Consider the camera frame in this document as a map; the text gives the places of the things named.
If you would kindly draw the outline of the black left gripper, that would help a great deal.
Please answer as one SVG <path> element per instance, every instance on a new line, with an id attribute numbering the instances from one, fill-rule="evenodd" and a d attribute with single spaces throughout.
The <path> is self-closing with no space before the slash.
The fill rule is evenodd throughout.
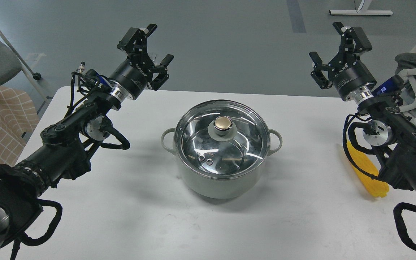
<path id="1" fill-rule="evenodd" d="M 155 65 L 147 52 L 148 37 L 157 29 L 156 24 L 146 28 L 131 27 L 119 41 L 117 49 L 124 51 L 127 58 L 109 77 L 128 92 L 129 99 L 137 99 L 145 88 L 157 91 L 169 79 L 168 65 L 174 59 L 167 54 L 159 65 Z"/>

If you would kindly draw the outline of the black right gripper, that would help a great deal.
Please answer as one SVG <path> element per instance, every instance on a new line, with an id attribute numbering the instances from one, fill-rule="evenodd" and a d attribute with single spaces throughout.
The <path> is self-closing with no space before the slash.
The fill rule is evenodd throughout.
<path id="1" fill-rule="evenodd" d="M 333 27 L 341 37 L 338 53 L 329 64 L 324 64 L 317 52 L 309 52 L 313 62 L 311 76 L 321 89 L 335 87 L 340 98 L 349 101 L 353 91 L 376 84 L 360 60 L 362 54 L 372 50 L 372 45 L 361 27 L 345 27 L 341 22 L 333 22 Z M 323 72 L 328 72 L 328 79 Z"/>

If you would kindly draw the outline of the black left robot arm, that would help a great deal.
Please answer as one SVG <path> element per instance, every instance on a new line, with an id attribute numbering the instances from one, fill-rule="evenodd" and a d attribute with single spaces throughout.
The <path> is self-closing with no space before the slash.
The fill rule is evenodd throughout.
<path id="1" fill-rule="evenodd" d="M 61 179 L 75 180 L 91 171 L 91 158 L 98 148 L 127 150 L 129 141 L 113 127 L 109 110 L 119 110 L 124 99 L 137 99 L 145 89 L 159 90 L 169 78 L 167 54 L 155 64 L 147 40 L 157 29 L 130 28 L 117 49 L 126 60 L 109 77 L 90 69 L 71 73 L 70 95 L 75 83 L 83 98 L 70 101 L 64 118 L 45 128 L 42 146 L 15 166 L 0 164 L 0 249 L 13 243 L 13 260 L 20 244 L 38 246 L 50 239 L 62 216 L 60 203 L 40 199 Z"/>

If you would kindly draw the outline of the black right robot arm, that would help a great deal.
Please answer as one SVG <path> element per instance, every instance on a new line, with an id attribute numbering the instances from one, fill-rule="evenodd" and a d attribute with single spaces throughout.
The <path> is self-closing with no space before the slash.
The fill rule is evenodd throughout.
<path id="1" fill-rule="evenodd" d="M 360 59 L 372 50 L 363 29 L 341 22 L 333 22 L 333 27 L 341 38 L 339 50 L 327 64 L 317 52 L 310 52 L 311 76 L 321 89 L 335 87 L 343 101 L 357 104 L 357 113 L 348 115 L 343 127 L 346 157 L 365 176 L 416 192 L 416 125 L 404 115 L 416 104 L 399 105 L 405 82 L 416 91 L 416 67 L 403 69 L 376 86 L 375 78 Z M 416 205 L 395 206 L 396 229 L 403 244 L 416 251 L 402 217 L 404 210 L 416 212 Z"/>

